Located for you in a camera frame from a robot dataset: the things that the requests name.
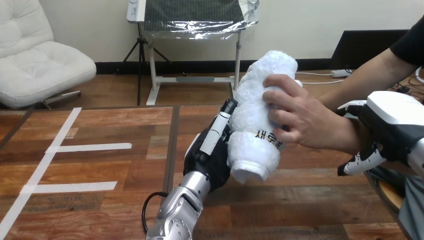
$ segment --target white towel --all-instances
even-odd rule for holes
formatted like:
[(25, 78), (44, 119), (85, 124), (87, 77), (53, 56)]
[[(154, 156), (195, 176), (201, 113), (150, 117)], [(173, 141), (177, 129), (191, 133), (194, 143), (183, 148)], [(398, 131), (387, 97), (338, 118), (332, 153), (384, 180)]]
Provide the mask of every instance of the white towel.
[(245, 183), (249, 176), (265, 181), (277, 169), (280, 151), (285, 145), (275, 138), (272, 130), (282, 126), (268, 118), (273, 106), (262, 99), (263, 93), (269, 89), (263, 87), (263, 81), (271, 74), (287, 74), (294, 79), (297, 68), (292, 57), (281, 51), (269, 51), (249, 67), (240, 81), (234, 96), (238, 107), (229, 120), (232, 134), (228, 141), (227, 160), (231, 175), (240, 183)]

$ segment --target white wall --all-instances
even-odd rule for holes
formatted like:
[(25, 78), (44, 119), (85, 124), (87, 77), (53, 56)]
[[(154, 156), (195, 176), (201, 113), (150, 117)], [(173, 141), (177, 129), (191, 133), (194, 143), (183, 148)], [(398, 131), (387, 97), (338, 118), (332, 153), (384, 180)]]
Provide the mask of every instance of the white wall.
[[(55, 40), (95, 62), (122, 61), (136, 41), (128, 0), (39, 1)], [(330, 58), (343, 30), (409, 29), (423, 15), (424, 0), (261, 0), (259, 24), (243, 32), (241, 59), (257, 60), (271, 49), (296, 59)], [(155, 47), (172, 61), (235, 58), (234, 38), (159, 39)]]

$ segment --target robotic arm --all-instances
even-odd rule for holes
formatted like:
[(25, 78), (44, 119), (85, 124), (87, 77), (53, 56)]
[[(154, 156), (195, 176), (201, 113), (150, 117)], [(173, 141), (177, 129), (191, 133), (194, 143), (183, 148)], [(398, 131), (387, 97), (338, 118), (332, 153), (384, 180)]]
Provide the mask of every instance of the robotic arm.
[(184, 178), (160, 207), (155, 225), (147, 231), (147, 240), (193, 239), (193, 228), (203, 211), (203, 201), (230, 177), (227, 123), (237, 104), (234, 99), (228, 99), (210, 126), (191, 143), (185, 153)]
[(424, 179), (424, 106), (419, 101), (398, 92), (375, 91), (367, 101), (351, 101), (336, 113), (357, 116), (373, 139), (339, 166), (339, 176), (359, 174), (385, 161), (401, 161)]

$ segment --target white chair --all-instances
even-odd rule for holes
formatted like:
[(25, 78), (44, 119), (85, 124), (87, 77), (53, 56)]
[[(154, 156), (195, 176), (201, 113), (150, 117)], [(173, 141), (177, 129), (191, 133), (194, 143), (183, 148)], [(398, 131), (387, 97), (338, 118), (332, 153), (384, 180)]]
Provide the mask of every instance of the white chair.
[(38, 0), (0, 0), (0, 103), (9, 108), (47, 105), (79, 95), (75, 91), (47, 99), (95, 75), (88, 56), (53, 41)]

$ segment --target white tape line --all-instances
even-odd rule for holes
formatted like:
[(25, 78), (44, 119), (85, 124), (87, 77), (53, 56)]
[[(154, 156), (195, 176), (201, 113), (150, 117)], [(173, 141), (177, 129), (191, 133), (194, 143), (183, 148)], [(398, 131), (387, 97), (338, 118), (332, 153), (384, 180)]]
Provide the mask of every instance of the white tape line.
[(93, 145), (73, 145), (73, 146), (51, 146), (47, 148), (46, 153), (68, 153), (81, 151), (104, 151), (130, 149), (131, 143), (110, 143), (110, 144), (93, 144)]
[[(80, 112), (81, 112), (81, 107), (77, 107), (72, 110), (70, 115), (67, 117), (65, 123), (63, 124), (62, 128), (59, 130), (53, 142), (51, 143), (50, 145), (51, 147), (59, 147), (62, 144), (66, 134), (68, 133), (69, 129), (71, 128), (72, 124), (74, 123), (75, 119), (77, 118)], [(44, 157), (42, 158), (41, 162), (38, 164), (37, 168), (35, 169), (31, 178), (29, 178), (26, 185), (36, 186), (40, 182), (40, 179), (43, 177), (44, 173), (47, 170), (47, 167), (49, 166), (54, 156), (55, 156), (55, 152), (49, 152), (44, 155)], [(21, 213), (22, 209), (27, 203), (28, 199), (30, 199), (30, 196), (31, 196), (31, 192), (20, 193), (17, 199), (14, 201), (12, 207), (6, 213), (6, 216), (4, 216), (3, 220), (1, 220), (0, 222), (0, 239), (1, 240), (4, 239), (6, 235), (8, 234), (12, 225), (15, 223), (16, 218), (18, 218), (19, 214)]]
[(115, 189), (117, 181), (72, 183), (72, 184), (43, 184), (36, 186), (25, 185), (20, 191), (21, 194), (53, 194), (53, 193), (75, 193), (75, 192), (95, 192), (109, 191)]

